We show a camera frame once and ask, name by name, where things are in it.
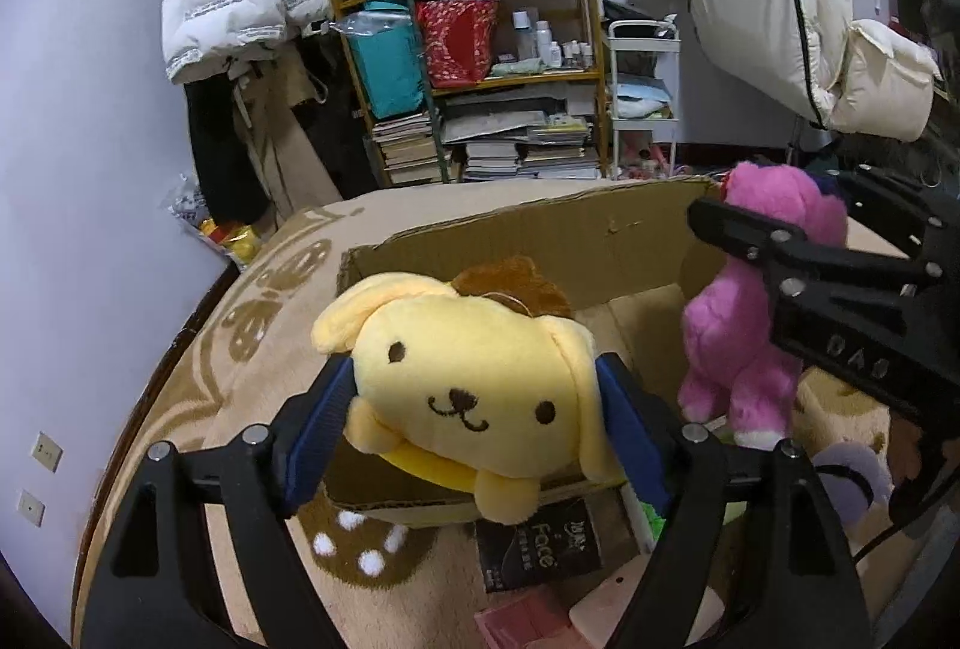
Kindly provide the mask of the green tissue pack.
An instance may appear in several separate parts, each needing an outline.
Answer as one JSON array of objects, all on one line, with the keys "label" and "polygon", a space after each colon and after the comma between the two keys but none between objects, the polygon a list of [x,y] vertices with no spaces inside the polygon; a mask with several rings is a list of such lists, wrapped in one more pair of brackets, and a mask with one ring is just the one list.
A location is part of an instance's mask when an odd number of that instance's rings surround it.
[{"label": "green tissue pack", "polygon": [[620,488],[620,498],[636,545],[641,553],[651,555],[664,529],[664,519],[651,504],[638,500],[631,484],[624,484]]}]

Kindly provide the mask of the magenta plush bear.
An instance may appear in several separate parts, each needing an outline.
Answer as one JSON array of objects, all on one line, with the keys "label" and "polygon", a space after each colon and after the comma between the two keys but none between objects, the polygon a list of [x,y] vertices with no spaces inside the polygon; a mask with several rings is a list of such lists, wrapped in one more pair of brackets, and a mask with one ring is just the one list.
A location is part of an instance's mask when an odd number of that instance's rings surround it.
[{"label": "magenta plush bear", "polygon": [[[817,244],[843,247],[848,238],[843,202],[792,166],[742,161],[727,176],[724,202],[791,223]],[[724,415],[737,444],[761,451],[788,438],[802,361],[770,342],[770,328],[763,273],[729,259],[683,311],[688,371],[677,402],[685,420]]]}]

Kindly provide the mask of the purple haired plush doll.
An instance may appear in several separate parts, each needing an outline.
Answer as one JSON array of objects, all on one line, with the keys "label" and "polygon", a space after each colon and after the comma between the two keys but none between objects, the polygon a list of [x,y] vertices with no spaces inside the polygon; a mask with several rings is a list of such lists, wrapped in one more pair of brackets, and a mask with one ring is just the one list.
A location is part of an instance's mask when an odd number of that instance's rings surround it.
[{"label": "purple haired plush doll", "polygon": [[844,529],[856,527],[892,493],[889,470],[861,442],[839,441],[812,457],[812,465]]}]

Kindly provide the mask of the pink plastic bags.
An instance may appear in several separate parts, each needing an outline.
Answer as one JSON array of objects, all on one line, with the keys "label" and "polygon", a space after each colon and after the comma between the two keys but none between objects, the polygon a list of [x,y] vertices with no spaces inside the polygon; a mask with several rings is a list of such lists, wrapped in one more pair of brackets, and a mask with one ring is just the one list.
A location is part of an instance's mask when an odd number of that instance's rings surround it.
[{"label": "pink plastic bags", "polygon": [[545,585],[517,592],[473,615],[485,646],[493,649],[589,649],[566,608]]}]

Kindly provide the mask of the yellow dog plush toy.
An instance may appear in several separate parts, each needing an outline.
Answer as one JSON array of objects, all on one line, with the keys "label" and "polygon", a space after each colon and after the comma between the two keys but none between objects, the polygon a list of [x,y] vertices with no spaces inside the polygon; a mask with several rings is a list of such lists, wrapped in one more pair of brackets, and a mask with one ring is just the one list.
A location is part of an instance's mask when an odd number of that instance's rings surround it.
[{"label": "yellow dog plush toy", "polygon": [[320,313],[311,343],[352,358],[343,436],[353,449],[466,491],[487,521],[532,518],[544,481],[568,470],[622,481],[594,335],[529,257],[450,282],[371,275]]}]

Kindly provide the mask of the cardboard box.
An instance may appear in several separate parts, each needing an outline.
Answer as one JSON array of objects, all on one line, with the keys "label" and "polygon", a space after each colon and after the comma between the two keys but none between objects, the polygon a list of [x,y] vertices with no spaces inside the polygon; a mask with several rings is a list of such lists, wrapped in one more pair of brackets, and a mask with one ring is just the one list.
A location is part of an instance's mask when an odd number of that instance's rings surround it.
[{"label": "cardboard box", "polygon": [[[529,257],[537,272],[565,296],[571,317],[590,328],[597,348],[620,353],[647,389],[679,413],[675,394],[686,373],[680,317],[686,301],[708,285],[722,257],[698,243],[685,226],[686,206],[715,195],[701,179],[672,183],[571,187],[562,183],[498,183],[382,190],[356,205],[371,205],[374,221],[338,259],[337,293],[381,272],[412,272],[448,282],[475,267]],[[527,204],[470,213],[433,205],[504,204],[527,194]],[[874,449],[885,470],[890,413],[849,385],[811,367],[794,405],[794,433],[815,452],[841,441]],[[462,522],[478,516],[467,493],[338,446],[325,493],[332,503],[373,511],[378,519],[415,525]],[[895,535],[857,566],[871,621],[895,599],[921,543]]]}]

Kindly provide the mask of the white rolling cart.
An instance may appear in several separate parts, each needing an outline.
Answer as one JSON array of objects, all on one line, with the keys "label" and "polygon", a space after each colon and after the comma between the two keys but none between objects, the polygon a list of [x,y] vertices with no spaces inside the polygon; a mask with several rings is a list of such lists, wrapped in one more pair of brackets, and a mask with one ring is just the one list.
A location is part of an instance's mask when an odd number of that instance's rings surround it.
[{"label": "white rolling cart", "polygon": [[605,52],[610,176],[672,178],[680,127],[682,36],[677,16],[612,20]]}]

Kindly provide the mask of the beige patterned carpet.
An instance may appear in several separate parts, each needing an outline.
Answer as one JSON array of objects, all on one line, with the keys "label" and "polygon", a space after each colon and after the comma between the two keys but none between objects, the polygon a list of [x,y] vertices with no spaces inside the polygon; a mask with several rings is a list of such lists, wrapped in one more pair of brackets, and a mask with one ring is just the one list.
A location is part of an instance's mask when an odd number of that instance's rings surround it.
[{"label": "beige patterned carpet", "polygon": [[[302,210],[280,228],[172,369],[143,415],[127,457],[104,491],[116,512],[146,449],[160,439],[184,452],[231,441],[308,389],[324,360],[309,340],[338,295],[338,259],[374,221],[363,197]],[[527,204],[433,205],[470,213]],[[317,595],[353,647],[477,647],[473,615],[487,607],[470,521],[415,525],[378,519],[322,493],[296,514],[291,537]]]}]

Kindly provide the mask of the white recliner chair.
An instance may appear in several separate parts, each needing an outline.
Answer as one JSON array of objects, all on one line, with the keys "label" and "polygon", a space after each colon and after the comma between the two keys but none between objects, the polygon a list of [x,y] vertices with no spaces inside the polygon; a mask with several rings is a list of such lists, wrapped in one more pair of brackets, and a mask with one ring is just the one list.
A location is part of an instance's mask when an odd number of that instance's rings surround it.
[{"label": "white recliner chair", "polygon": [[931,114],[939,67],[929,50],[853,0],[690,0],[716,67],[823,130],[914,142]]}]

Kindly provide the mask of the stack of books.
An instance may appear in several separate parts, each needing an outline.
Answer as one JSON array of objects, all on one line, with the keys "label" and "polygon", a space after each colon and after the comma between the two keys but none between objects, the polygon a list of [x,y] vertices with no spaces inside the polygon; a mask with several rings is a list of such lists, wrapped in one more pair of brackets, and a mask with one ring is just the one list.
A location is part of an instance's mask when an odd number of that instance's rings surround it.
[{"label": "stack of books", "polygon": [[594,91],[529,86],[443,98],[373,127],[394,186],[601,176]]}]

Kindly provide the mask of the yellow wooden shelf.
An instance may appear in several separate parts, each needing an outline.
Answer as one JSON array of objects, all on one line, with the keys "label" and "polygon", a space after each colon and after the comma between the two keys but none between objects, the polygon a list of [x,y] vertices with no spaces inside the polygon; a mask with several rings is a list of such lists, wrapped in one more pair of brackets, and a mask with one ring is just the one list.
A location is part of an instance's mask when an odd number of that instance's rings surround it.
[{"label": "yellow wooden shelf", "polygon": [[475,163],[467,146],[573,145],[604,166],[599,0],[332,0],[384,186],[486,181],[521,161]]}]

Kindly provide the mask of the red patterned bag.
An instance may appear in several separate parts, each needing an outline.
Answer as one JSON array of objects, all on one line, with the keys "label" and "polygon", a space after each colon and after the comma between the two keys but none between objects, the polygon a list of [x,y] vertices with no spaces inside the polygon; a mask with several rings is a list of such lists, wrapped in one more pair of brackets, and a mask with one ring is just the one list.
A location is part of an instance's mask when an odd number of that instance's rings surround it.
[{"label": "red patterned bag", "polygon": [[496,15],[496,0],[430,0],[416,5],[433,88],[469,88],[487,78]]}]

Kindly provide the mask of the teal bag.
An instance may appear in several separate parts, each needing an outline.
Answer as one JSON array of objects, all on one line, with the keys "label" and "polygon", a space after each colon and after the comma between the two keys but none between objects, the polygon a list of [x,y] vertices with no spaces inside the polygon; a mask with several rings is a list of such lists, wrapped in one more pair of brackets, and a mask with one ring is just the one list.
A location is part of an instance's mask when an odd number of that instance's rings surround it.
[{"label": "teal bag", "polygon": [[423,85],[409,11],[397,2],[371,0],[350,22],[359,24],[359,34],[347,39],[374,117],[384,121],[418,109]]}]

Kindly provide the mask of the beige hanging coat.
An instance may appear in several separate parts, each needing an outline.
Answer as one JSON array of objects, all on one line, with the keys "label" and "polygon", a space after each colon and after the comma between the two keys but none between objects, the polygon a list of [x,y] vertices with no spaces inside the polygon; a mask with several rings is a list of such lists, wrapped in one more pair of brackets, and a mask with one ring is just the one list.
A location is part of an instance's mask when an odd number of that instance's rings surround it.
[{"label": "beige hanging coat", "polygon": [[251,62],[233,85],[235,126],[268,199],[270,218],[285,222],[301,208],[340,200],[295,109],[317,106],[317,89],[288,44],[272,61]]}]

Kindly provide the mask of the lower wall socket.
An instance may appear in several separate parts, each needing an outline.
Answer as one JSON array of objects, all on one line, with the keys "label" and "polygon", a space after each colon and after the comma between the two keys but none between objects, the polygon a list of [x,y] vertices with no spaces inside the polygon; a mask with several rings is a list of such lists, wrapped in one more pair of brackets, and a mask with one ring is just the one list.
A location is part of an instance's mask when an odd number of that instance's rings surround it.
[{"label": "lower wall socket", "polygon": [[43,525],[46,505],[28,490],[21,490],[16,501],[16,511],[34,527]]}]

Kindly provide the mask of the wall socket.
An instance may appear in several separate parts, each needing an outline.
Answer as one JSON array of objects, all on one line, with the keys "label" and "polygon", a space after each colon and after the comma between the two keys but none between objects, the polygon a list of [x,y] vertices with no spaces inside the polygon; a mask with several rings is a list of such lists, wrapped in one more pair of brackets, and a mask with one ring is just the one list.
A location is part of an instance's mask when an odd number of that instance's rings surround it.
[{"label": "wall socket", "polygon": [[28,490],[21,490],[16,501],[16,511],[34,527],[43,525],[46,505]]},{"label": "wall socket", "polygon": [[47,468],[50,473],[55,473],[63,455],[64,449],[52,438],[49,438],[46,433],[37,434],[36,441],[34,441],[31,449],[31,457],[37,463]]}]

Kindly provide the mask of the upper wall socket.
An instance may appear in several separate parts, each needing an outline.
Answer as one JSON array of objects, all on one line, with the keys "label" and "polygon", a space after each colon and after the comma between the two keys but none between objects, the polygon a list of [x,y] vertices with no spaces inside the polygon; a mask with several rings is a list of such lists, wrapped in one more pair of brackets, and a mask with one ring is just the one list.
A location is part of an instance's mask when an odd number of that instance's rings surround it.
[{"label": "upper wall socket", "polygon": [[49,438],[46,433],[37,434],[36,441],[34,441],[31,449],[31,457],[37,463],[47,468],[50,473],[55,473],[63,455],[64,449],[52,438]]}]

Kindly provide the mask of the bag of toys by wall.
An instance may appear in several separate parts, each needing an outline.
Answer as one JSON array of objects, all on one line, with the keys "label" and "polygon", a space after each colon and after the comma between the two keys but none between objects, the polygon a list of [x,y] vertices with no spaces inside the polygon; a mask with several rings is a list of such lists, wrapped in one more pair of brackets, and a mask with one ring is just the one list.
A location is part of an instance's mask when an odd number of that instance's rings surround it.
[{"label": "bag of toys by wall", "polygon": [[238,222],[218,223],[210,213],[194,174],[182,174],[164,200],[166,210],[194,238],[202,241],[238,268],[245,268],[260,252],[254,228]]}]

